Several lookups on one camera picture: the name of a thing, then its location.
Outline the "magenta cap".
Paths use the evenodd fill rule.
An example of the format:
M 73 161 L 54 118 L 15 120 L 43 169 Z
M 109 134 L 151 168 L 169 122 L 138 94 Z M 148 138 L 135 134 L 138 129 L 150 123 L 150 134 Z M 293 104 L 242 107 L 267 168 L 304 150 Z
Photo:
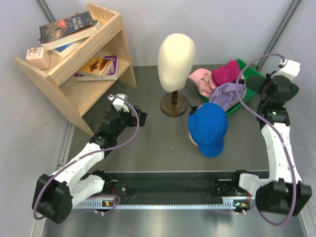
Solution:
M 240 68 L 237 60 L 229 61 L 225 66 L 221 65 L 218 69 L 212 71 L 211 77 L 217 86 L 234 82 L 240 74 Z

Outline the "blue cap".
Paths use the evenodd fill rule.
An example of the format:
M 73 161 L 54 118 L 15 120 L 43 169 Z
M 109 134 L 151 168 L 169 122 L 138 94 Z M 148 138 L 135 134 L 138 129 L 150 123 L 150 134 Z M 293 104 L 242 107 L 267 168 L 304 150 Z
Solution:
M 198 149 L 203 156 L 214 158 L 224 149 L 224 137 L 228 131 L 227 115 L 220 106 L 214 103 L 191 106 L 188 131 L 198 144 Z

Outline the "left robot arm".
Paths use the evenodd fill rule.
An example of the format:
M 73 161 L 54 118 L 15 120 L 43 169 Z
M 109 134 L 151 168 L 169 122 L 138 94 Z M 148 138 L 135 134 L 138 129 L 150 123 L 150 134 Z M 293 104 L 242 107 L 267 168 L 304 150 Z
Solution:
M 147 116 L 137 106 L 127 111 L 111 106 L 97 132 L 76 157 L 51 175 L 39 177 L 32 203 L 34 218 L 61 224 L 79 203 L 96 194 L 108 195 L 112 190 L 110 178 L 102 171 L 88 171 L 120 147 L 117 138 L 127 127 L 144 126 Z

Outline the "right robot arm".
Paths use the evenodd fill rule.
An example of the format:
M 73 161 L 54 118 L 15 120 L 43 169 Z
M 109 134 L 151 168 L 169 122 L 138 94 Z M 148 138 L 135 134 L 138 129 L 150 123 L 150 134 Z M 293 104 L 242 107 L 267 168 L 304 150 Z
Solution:
M 235 195 L 248 192 L 261 212 L 296 216 L 312 196 L 297 172 L 290 144 L 290 119 L 284 104 L 299 87 L 285 76 L 252 76 L 246 87 L 260 95 L 257 114 L 269 160 L 269 177 L 259 178 L 252 172 L 237 170 L 230 183 Z

